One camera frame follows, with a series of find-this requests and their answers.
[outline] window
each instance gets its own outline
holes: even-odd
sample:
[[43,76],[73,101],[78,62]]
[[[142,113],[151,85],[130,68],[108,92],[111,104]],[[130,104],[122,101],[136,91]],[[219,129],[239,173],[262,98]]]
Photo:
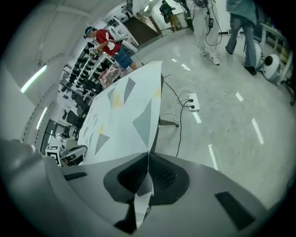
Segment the window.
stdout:
[[57,146],[60,145],[61,142],[55,138],[55,135],[57,133],[60,132],[64,132],[66,130],[67,127],[60,125],[58,123],[56,123],[55,121],[49,120],[44,136],[43,136],[43,140],[42,140],[42,144],[41,144],[41,150],[40,152],[45,155],[45,149],[49,146]]

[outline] floor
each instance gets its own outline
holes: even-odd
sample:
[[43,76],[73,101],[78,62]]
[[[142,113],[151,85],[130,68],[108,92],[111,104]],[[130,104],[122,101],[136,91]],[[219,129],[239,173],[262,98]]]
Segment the floor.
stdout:
[[[296,164],[296,107],[289,105],[290,93],[284,86],[268,82],[261,73],[253,77],[244,69],[244,39],[238,38],[231,56],[225,51],[229,36],[223,35],[217,47],[221,64],[216,66],[208,56],[199,54],[192,34],[172,36],[178,33],[164,37],[172,40],[157,50],[138,54],[143,63],[163,61],[162,73],[169,75],[165,81],[177,93],[187,88],[198,96],[201,123],[192,112],[183,111],[178,157],[218,169],[270,208],[284,194]],[[180,98],[188,98],[188,93],[183,91]],[[160,113],[171,112],[175,102],[176,96],[164,85]],[[162,118],[173,119],[170,114]],[[259,140],[253,119],[263,140]],[[179,136],[180,128],[160,126],[156,152],[175,156]]]

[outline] ceiling light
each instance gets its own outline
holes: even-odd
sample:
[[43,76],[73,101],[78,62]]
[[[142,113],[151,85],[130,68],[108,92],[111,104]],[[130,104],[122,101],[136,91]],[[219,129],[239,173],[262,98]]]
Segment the ceiling light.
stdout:
[[47,111],[47,107],[45,107],[45,109],[43,110],[43,112],[42,112],[42,114],[41,114],[41,117],[40,117],[40,119],[39,119],[39,121],[38,121],[38,124],[37,124],[37,127],[36,127],[37,130],[38,130],[39,127],[40,127],[41,121],[42,121],[43,117],[45,116],[46,111]]
[[28,81],[27,83],[21,88],[21,93],[24,93],[28,87],[37,79],[37,77],[46,70],[47,65],[45,65],[43,68],[41,68],[39,71],[37,71]]

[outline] denim shorts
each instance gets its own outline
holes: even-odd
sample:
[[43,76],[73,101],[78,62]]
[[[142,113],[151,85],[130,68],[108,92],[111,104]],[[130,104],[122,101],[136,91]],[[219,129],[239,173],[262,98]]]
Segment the denim shorts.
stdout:
[[119,63],[119,65],[122,68],[127,69],[128,66],[133,63],[130,56],[122,47],[120,47],[120,49],[117,51],[117,53],[118,54],[115,55],[113,58],[115,59],[116,62]]

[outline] sneaker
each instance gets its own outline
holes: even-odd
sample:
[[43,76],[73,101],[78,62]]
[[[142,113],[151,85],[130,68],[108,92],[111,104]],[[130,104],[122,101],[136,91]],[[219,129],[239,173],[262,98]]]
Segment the sneaker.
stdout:
[[207,52],[205,51],[205,49],[202,49],[202,50],[200,50],[199,52],[200,52],[200,54],[201,54],[202,56],[206,56],[206,55],[207,55]]
[[217,58],[217,55],[210,56],[210,60],[212,60],[213,64],[215,64],[215,65],[220,65],[220,61],[219,61],[219,59]]
[[245,66],[245,69],[247,69],[247,71],[252,75],[255,76],[257,74],[256,70],[254,67],[247,67]]
[[226,49],[226,51],[227,51],[230,55],[233,54],[232,52],[230,52],[230,51],[227,49],[227,46],[225,46],[225,49]]

